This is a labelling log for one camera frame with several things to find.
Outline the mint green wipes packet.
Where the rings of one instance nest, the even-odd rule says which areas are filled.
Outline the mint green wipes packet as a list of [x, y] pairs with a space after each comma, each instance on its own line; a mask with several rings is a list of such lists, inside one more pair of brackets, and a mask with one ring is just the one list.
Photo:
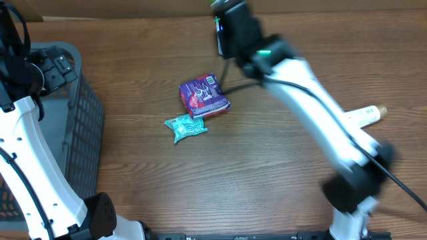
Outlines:
[[182, 115], [174, 119], [168, 119], [164, 124], [174, 133], [174, 143], [189, 136], [199, 135], [207, 131], [203, 119], [193, 119], [190, 114]]

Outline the purple sanitary pad pack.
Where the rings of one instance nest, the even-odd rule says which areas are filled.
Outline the purple sanitary pad pack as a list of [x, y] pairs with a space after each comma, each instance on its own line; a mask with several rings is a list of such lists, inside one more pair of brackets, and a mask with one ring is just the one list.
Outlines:
[[192, 119], [217, 115], [231, 107], [213, 73], [181, 84], [179, 95]]

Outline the white packet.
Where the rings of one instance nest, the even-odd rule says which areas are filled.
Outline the white packet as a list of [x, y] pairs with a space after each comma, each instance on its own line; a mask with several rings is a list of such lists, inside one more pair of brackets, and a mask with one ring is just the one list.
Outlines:
[[344, 115], [357, 124], [359, 128], [363, 128], [384, 119], [388, 115], [388, 110], [384, 105], [371, 105], [345, 112]]

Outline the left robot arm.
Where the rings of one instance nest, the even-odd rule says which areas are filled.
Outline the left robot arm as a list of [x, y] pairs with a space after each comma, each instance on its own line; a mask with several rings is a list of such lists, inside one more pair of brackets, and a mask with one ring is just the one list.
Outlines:
[[64, 42], [32, 43], [1, 3], [1, 176], [32, 239], [148, 239], [95, 185], [103, 107]]

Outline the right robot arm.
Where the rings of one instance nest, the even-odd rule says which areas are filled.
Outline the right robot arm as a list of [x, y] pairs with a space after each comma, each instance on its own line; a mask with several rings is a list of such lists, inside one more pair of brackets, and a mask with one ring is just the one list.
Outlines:
[[380, 144], [347, 118], [317, 80], [310, 64], [278, 34], [264, 35], [245, 1], [212, 1], [218, 48], [234, 59], [248, 78], [274, 94], [301, 121], [336, 174], [322, 191], [333, 207], [333, 220], [316, 239], [391, 239], [368, 230], [382, 185], [395, 157], [391, 144]]

